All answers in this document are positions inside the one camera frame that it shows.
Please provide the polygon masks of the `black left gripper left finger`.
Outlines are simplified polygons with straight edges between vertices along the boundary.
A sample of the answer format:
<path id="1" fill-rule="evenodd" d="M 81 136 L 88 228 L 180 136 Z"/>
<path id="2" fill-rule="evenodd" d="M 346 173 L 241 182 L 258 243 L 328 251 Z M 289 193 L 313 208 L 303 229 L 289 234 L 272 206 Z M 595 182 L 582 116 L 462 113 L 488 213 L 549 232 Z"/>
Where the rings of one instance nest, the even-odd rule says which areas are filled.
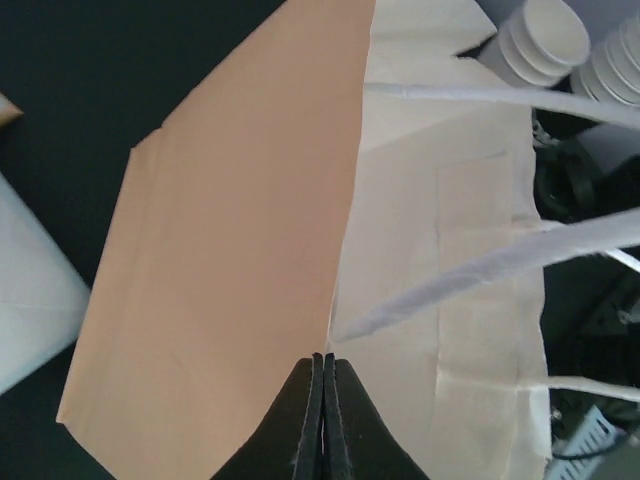
<path id="1" fill-rule="evenodd" d="M 324 357 L 299 360 L 249 440 L 214 480 L 322 477 Z"/>

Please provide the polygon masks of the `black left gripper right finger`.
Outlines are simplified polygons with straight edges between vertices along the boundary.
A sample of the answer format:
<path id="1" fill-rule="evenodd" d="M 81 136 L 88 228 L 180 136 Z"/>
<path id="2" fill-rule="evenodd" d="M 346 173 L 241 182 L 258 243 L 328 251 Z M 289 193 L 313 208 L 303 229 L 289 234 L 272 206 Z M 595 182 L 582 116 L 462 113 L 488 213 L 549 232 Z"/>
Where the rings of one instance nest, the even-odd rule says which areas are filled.
<path id="1" fill-rule="evenodd" d="M 325 356 L 323 477 L 427 480 L 396 442 L 351 363 Z"/>

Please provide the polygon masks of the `brown paper takeout bag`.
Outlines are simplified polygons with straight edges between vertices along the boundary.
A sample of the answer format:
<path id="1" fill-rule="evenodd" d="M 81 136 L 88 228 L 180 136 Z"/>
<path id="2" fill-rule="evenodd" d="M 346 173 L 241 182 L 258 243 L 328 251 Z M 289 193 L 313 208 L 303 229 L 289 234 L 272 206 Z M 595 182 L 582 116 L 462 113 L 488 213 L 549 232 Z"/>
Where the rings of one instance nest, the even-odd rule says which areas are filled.
<path id="1" fill-rule="evenodd" d="M 473 1 L 287 1 L 131 152 L 58 421 L 118 479 L 205 479 L 297 361 L 349 361 L 434 479 L 539 479 L 543 269 L 639 241 L 553 226 L 531 113 L 639 117 L 507 86 Z"/>

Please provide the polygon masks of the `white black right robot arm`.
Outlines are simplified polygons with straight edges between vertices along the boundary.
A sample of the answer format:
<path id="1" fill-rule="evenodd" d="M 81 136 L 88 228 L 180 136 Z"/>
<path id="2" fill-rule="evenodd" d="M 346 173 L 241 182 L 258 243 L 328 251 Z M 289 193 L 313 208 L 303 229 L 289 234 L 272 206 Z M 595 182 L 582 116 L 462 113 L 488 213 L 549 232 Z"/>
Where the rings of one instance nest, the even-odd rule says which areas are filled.
<path id="1" fill-rule="evenodd" d="M 551 225 L 604 235 L 624 213 L 639 213 L 639 159 L 612 175 L 599 172 L 576 139 L 596 124 L 534 111 L 533 193 Z M 639 242 L 625 241 L 620 249 L 572 254 L 545 269 L 541 324 L 550 375 L 638 388 Z"/>

